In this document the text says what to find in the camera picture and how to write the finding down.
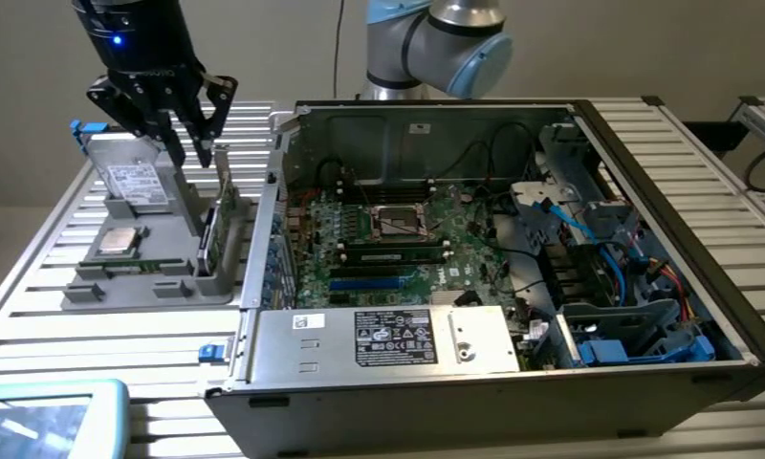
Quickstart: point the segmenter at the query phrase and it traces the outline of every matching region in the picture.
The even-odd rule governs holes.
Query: sticker
[[[354,336],[354,357],[360,366],[425,365],[437,362],[428,309],[357,312]]]
[[[430,124],[414,122],[408,126],[408,134],[429,134]]]
[[[110,180],[132,206],[166,204],[156,168],[150,164],[109,165]]]
[[[361,261],[398,261],[402,259],[402,255],[398,253],[390,253],[388,255],[362,255],[360,257]]]
[[[302,330],[305,328],[324,328],[326,326],[325,314],[304,314],[292,316],[292,329]]]

